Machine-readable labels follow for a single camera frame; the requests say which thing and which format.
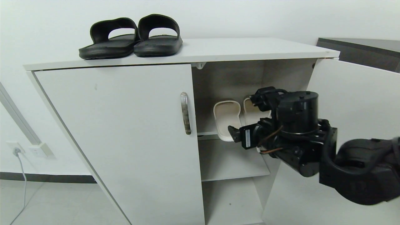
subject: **cabinet handle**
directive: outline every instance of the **cabinet handle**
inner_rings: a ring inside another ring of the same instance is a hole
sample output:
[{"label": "cabinet handle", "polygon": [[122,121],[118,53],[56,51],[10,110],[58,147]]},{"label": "cabinet handle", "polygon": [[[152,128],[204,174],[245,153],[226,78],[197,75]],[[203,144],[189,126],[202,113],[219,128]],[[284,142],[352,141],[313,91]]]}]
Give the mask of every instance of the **cabinet handle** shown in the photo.
[{"label": "cabinet handle", "polygon": [[182,92],[182,94],[180,94],[180,104],[182,106],[183,125],[185,126],[185,132],[187,135],[190,135],[192,130],[190,129],[188,94],[186,94],[186,92]]}]

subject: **power cord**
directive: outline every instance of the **power cord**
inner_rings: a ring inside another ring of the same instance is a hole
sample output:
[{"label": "power cord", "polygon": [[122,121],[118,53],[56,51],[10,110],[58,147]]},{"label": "power cord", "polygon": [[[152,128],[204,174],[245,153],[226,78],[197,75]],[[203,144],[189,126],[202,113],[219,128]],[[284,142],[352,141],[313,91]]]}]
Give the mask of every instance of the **power cord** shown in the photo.
[{"label": "power cord", "polygon": [[24,168],[22,167],[22,161],[20,156],[18,155],[18,153],[21,153],[21,150],[19,148],[14,148],[14,150],[12,151],[12,153],[17,156],[18,160],[20,161],[20,165],[21,165],[21,170],[22,170],[22,175],[24,176],[25,182],[24,182],[24,206],[22,207],[20,213],[18,213],[18,215],[11,221],[10,225],[12,225],[12,223],[18,218],[18,216],[22,213],[22,211],[25,209],[26,205],[25,205],[25,199],[26,199],[26,175],[24,172]]}]

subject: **white cable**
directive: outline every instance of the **white cable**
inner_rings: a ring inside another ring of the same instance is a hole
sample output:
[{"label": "white cable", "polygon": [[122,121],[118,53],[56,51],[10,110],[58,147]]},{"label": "white cable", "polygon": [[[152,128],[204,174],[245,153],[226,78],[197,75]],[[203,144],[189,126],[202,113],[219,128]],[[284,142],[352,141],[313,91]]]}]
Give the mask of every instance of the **white cable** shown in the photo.
[{"label": "white cable", "polygon": [[18,155],[18,152],[16,152],[15,156],[17,156],[18,160],[20,161],[20,165],[21,165],[21,170],[22,170],[22,175],[24,176],[25,179],[25,184],[24,184],[24,206],[22,207],[20,213],[18,213],[18,215],[12,220],[12,222],[10,223],[10,225],[12,225],[12,223],[18,218],[18,216],[22,213],[22,211],[25,209],[25,197],[26,197],[26,175],[24,172],[24,168],[22,167],[22,161],[20,159],[20,156]]}]

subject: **white slipper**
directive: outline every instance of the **white slipper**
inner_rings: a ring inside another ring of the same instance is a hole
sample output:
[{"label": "white slipper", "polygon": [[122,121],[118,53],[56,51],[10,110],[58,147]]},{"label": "white slipper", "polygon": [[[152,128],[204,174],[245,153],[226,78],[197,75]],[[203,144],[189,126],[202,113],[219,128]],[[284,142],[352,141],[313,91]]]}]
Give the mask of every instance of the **white slipper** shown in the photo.
[{"label": "white slipper", "polygon": [[228,126],[240,128],[240,104],[233,100],[218,102],[214,105],[214,119],[218,137],[223,141],[233,141]]},{"label": "white slipper", "polygon": [[243,100],[243,108],[246,125],[257,123],[260,121],[260,118],[269,118],[271,115],[271,111],[261,112],[258,107],[253,106],[250,98],[245,98]]}]

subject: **open cabinet door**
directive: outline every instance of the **open cabinet door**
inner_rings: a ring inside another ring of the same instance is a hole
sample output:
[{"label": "open cabinet door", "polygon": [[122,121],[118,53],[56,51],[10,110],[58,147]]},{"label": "open cabinet door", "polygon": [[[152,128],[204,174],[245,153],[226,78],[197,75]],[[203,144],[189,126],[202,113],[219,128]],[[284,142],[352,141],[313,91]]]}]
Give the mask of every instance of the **open cabinet door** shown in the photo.
[{"label": "open cabinet door", "polygon": [[[400,74],[333,59],[319,59],[308,90],[319,94],[319,118],[338,128],[338,147],[350,139],[400,135]],[[281,163],[263,220],[279,224],[400,224],[400,198],[357,205],[336,190]]]}]

